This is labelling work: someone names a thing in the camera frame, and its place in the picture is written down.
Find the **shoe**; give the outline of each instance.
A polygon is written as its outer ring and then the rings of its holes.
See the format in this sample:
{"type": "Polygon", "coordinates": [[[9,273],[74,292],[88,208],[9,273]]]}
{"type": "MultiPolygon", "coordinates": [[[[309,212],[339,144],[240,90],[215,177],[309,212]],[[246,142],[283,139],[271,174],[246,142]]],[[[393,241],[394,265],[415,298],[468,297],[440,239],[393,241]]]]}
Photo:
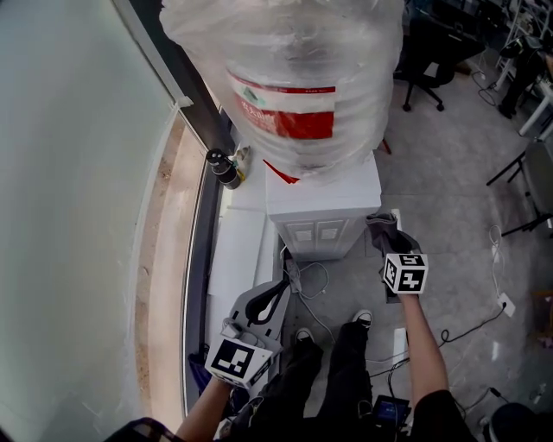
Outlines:
{"type": "Polygon", "coordinates": [[[305,341],[311,341],[312,343],[315,343],[313,333],[308,328],[303,327],[296,332],[296,344],[305,341]]]}
{"type": "Polygon", "coordinates": [[[352,322],[359,322],[366,328],[367,331],[371,329],[372,325],[372,313],[370,310],[359,310],[353,316],[352,322]]]}
{"type": "Polygon", "coordinates": [[[498,106],[498,111],[503,117],[509,118],[509,119],[512,118],[512,111],[510,109],[507,109],[504,105],[500,104],[498,106]]]}

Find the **concrete floor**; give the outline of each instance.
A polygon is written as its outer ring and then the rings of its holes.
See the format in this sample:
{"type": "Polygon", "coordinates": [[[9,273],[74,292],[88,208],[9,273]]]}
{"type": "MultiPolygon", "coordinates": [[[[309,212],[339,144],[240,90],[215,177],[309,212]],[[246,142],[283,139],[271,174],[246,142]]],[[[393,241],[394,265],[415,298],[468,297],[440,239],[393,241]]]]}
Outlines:
{"type": "MultiPolygon", "coordinates": [[[[470,77],[457,75],[439,88],[446,110],[438,112],[423,92],[414,92],[412,112],[401,109],[407,85],[396,83],[386,139],[392,155],[377,151],[382,184],[382,210],[399,209],[403,229],[429,254],[430,273],[421,302],[430,326],[440,341],[442,330],[451,337],[463,333],[499,311],[492,279],[492,245],[488,231],[498,224],[503,231],[532,219],[524,197],[524,179],[510,185],[506,178],[493,186],[485,183],[523,151],[527,139],[520,128],[528,116],[520,110],[509,121],[477,94],[470,77]]],[[[535,108],[529,103],[528,108],[535,108]]],[[[531,292],[551,288],[553,240],[543,224],[532,233],[519,232],[504,239],[501,250],[505,273],[501,291],[516,304],[512,318],[502,315],[490,325],[442,348],[451,391],[460,404],[475,402],[488,387],[497,388],[509,401],[536,411],[553,407],[553,350],[544,350],[534,337],[531,292]],[[546,384],[537,405],[530,397],[546,384]]],[[[320,319],[337,336],[340,325],[360,308],[373,312],[366,357],[392,355],[393,332],[404,326],[400,305],[386,305],[378,271],[381,259],[367,237],[353,246],[345,259],[324,262],[330,282],[325,294],[309,302],[320,319]]],[[[304,292],[324,284],[315,267],[302,276],[304,292]]],[[[315,415],[326,387],[332,342],[296,297],[290,302],[284,339],[307,326],[325,350],[323,368],[312,388],[305,415],[315,415]]],[[[390,363],[367,363],[372,373],[390,363]]],[[[373,396],[388,395],[386,375],[372,378],[373,396]]],[[[393,376],[396,396],[410,398],[408,367],[393,376]]],[[[472,409],[467,423],[474,433],[478,420],[491,414],[502,401],[488,395],[472,409]]]]}

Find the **power outlet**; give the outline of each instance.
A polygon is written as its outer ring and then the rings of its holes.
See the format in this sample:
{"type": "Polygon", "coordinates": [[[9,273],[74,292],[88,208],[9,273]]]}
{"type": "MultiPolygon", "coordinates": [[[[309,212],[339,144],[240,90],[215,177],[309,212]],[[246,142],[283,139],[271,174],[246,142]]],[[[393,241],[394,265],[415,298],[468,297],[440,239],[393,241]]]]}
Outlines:
{"type": "Polygon", "coordinates": [[[503,304],[506,304],[505,310],[503,311],[509,318],[512,318],[512,315],[515,313],[515,305],[509,299],[507,294],[503,292],[501,296],[498,297],[498,304],[503,308],[503,304]]]}

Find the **white wall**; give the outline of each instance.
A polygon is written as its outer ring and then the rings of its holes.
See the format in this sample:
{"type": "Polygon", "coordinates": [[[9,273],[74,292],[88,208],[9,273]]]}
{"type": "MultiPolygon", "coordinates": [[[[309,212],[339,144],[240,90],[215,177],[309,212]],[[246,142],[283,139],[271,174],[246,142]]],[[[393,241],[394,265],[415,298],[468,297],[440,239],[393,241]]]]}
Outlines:
{"type": "Polygon", "coordinates": [[[109,0],[0,2],[0,426],[16,442],[103,440],[140,416],[137,224],[168,103],[109,0]]]}

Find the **black bottle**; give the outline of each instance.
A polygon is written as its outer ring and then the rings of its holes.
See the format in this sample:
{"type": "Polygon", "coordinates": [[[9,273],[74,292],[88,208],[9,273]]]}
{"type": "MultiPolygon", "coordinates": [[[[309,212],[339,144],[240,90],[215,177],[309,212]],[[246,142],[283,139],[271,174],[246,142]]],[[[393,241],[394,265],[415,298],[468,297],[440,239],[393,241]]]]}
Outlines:
{"type": "Polygon", "coordinates": [[[232,190],[240,186],[240,177],[234,164],[220,148],[213,148],[207,152],[206,160],[219,182],[225,185],[227,189],[232,190]]]}

